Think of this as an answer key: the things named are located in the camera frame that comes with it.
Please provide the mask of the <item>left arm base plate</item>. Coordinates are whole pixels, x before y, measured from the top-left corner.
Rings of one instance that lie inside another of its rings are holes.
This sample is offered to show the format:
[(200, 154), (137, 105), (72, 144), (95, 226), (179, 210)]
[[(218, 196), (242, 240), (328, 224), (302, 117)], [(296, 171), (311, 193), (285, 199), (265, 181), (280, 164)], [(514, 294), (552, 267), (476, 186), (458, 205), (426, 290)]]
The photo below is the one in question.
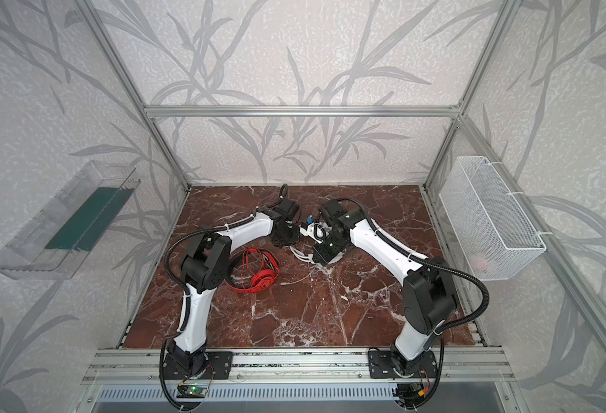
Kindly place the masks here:
[(194, 374), (186, 372), (170, 354), (166, 354), (161, 376), (164, 380), (228, 380), (232, 370), (231, 351), (206, 352), (200, 369)]

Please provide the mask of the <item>white headphones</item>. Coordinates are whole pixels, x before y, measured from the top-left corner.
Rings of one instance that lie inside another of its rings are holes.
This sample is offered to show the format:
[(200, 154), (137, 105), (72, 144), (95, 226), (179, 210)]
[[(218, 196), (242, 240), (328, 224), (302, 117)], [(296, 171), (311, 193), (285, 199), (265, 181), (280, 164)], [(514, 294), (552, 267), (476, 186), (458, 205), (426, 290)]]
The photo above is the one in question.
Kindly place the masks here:
[(289, 249), (299, 261), (301, 261), (303, 263), (311, 263), (311, 264), (315, 263), (313, 260), (312, 253), (305, 253), (304, 251), (297, 249), (293, 245), (289, 246)]

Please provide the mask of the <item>red black headphones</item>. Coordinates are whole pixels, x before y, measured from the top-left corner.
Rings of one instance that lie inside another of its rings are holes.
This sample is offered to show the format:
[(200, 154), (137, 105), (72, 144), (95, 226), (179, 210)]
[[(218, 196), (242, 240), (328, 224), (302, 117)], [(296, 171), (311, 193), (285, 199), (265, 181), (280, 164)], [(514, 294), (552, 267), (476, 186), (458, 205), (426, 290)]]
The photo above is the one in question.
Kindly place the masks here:
[(225, 284), (242, 294), (257, 294), (272, 287), (280, 275), (280, 262), (261, 248), (244, 248), (229, 261)]

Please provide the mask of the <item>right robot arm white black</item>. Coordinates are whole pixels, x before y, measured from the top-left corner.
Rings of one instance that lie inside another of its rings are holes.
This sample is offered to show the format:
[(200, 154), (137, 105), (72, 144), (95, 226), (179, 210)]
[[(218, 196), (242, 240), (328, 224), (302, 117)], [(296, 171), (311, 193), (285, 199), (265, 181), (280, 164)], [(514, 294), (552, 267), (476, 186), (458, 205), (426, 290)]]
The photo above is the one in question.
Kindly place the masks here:
[[(418, 373), (424, 363), (433, 364), (431, 347), (446, 330), (465, 325), (487, 310), (490, 293), (477, 277), (450, 268), (441, 257), (429, 258), (397, 240), (379, 226), (366, 207), (353, 198), (353, 210), (345, 209), (344, 199), (325, 202), (320, 218), (330, 227), (314, 247), (315, 263), (328, 265), (349, 248), (358, 248), (385, 267), (399, 282), (403, 294), (406, 322), (391, 347), (392, 370), (408, 378)], [(475, 285), (481, 293), (478, 308), (466, 316), (450, 321), (457, 310), (459, 297), (454, 280), (461, 278)]]

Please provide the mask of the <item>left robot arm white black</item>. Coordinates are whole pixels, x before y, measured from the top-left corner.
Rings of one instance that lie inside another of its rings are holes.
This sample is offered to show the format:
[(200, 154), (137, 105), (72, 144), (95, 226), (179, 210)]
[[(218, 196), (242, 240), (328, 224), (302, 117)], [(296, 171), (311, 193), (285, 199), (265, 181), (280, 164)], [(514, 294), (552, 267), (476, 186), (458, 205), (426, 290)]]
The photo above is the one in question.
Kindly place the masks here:
[(182, 289), (182, 310), (177, 332), (163, 340), (163, 356), (188, 377), (201, 375), (208, 365), (206, 322), (217, 287), (227, 280), (232, 266), (249, 251), (244, 248), (268, 237), (273, 246), (285, 248), (299, 242), (300, 226), (294, 223), (299, 205), (280, 187), (278, 199), (261, 206), (243, 220), (191, 232), (175, 241), (163, 257), (166, 274)]

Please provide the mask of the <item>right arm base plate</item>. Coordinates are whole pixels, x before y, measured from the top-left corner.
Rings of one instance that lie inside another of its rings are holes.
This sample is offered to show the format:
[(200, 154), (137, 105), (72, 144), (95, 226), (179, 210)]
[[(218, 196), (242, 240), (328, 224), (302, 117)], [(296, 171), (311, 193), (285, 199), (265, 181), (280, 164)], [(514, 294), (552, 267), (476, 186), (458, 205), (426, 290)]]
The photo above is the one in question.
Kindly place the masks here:
[(438, 373), (439, 363), (431, 350), (411, 361), (392, 349), (371, 347), (366, 354), (371, 379), (432, 379)]

